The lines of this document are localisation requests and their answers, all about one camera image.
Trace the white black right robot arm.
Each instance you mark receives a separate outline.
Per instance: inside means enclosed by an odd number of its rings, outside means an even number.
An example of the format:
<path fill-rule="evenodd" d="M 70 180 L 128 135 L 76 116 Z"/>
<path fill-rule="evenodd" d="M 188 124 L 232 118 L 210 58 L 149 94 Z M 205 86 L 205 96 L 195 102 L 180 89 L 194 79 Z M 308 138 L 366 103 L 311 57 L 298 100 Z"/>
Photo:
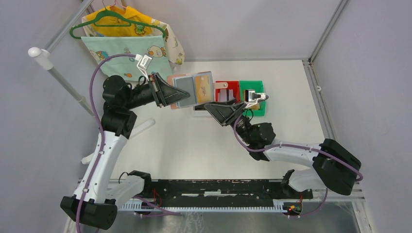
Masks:
<path fill-rule="evenodd" d="M 361 162 L 334 139 L 320 144 L 299 144 L 276 139 L 271 123 L 251 124 L 244 112 L 253 101 L 210 102 L 204 108 L 221 126 L 231 127 L 239 144 L 257 161 L 287 162 L 305 166 L 304 170 L 289 170 L 283 177 L 281 193 L 287 198 L 309 189 L 327 188 L 349 196 L 356 182 L 363 180 Z"/>

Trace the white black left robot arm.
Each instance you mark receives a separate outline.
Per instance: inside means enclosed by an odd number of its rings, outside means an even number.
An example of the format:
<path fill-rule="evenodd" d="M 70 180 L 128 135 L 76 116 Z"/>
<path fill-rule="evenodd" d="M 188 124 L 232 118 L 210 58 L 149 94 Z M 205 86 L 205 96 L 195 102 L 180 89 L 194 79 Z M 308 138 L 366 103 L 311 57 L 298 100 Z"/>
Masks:
<path fill-rule="evenodd" d="M 88 225 L 109 229 L 118 210 L 132 197 L 146 198 L 153 191 L 151 175 L 131 171 L 126 180 L 109 190 L 109 180 L 123 147 L 131 137 L 137 115 L 132 109 L 154 102 L 159 107 L 187 99 L 187 91 L 173 87 L 152 73 L 142 85 L 132 87 L 113 75 L 103 83 L 103 116 L 97 119 L 100 135 L 92 160 L 72 196 L 64 196 L 62 210 L 76 222 L 76 229 Z"/>

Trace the gold credit card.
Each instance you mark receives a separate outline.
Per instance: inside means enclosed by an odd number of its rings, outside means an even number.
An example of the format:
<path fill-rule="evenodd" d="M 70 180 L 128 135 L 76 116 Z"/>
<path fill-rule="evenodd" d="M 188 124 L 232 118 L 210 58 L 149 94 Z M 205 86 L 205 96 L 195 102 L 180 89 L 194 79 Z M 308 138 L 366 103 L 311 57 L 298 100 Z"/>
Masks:
<path fill-rule="evenodd" d="M 199 73 L 194 77 L 197 103 L 206 103 L 213 100 L 213 81 L 210 72 Z"/>

